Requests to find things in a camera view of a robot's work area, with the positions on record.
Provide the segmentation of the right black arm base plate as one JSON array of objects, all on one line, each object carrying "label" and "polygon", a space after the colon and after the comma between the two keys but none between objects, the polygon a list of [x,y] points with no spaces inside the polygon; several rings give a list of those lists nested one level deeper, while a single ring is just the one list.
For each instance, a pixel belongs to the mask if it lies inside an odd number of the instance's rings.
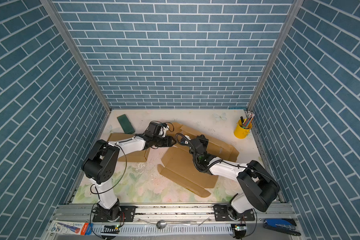
[{"label": "right black arm base plate", "polygon": [[243,213],[239,213],[229,204],[215,204],[213,205],[213,210],[215,221],[217,222],[255,220],[253,210],[247,210]]}]

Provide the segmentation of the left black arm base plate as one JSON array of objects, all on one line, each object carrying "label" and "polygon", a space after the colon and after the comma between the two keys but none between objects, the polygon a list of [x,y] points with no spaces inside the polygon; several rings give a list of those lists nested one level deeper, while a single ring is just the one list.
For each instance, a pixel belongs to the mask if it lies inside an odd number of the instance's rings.
[{"label": "left black arm base plate", "polygon": [[93,222],[133,222],[136,206],[116,206],[107,210],[97,205],[93,210]]}]

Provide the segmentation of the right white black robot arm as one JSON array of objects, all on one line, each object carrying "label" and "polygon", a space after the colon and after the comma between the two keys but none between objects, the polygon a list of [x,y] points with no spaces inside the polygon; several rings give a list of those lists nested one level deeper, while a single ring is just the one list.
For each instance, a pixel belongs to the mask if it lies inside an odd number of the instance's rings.
[{"label": "right white black robot arm", "polygon": [[227,204],[233,220],[243,217],[248,210],[266,212],[280,191],[280,185],[257,161],[248,164],[223,160],[207,152],[208,139],[200,135],[195,139],[183,137],[181,143],[189,148],[195,168],[205,174],[221,176],[239,183],[242,193],[236,194]]}]

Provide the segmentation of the cardboard box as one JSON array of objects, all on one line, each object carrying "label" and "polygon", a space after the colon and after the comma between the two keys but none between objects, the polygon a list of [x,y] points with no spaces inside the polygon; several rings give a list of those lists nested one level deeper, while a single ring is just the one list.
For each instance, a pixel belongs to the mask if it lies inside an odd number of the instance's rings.
[{"label": "cardboard box", "polygon": [[[239,152],[234,146],[207,134],[205,137],[209,140],[207,153],[226,161],[237,161]],[[158,165],[158,172],[197,196],[207,198],[211,195],[207,189],[215,187],[218,177],[199,172],[193,164],[189,149],[179,144],[170,147],[162,157],[162,164]]]},{"label": "cardboard box", "polygon": [[145,149],[146,141],[143,138],[130,134],[112,133],[108,142],[122,148],[119,152],[119,161],[127,158],[128,163],[147,162],[150,150]]}]

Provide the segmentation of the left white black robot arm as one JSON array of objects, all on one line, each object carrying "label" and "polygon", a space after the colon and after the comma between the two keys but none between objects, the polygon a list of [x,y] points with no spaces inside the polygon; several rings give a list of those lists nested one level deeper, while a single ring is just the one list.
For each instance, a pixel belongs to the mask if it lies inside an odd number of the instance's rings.
[{"label": "left white black robot arm", "polygon": [[82,165],[82,170],[93,184],[94,189],[91,193],[99,199],[96,210],[104,222],[115,222],[121,220],[123,216],[120,201],[113,190],[120,180],[115,184],[111,180],[118,159],[152,147],[172,147],[176,141],[172,136],[167,135],[168,131],[174,131],[172,123],[152,121],[142,134],[121,141],[98,140],[92,147]]}]

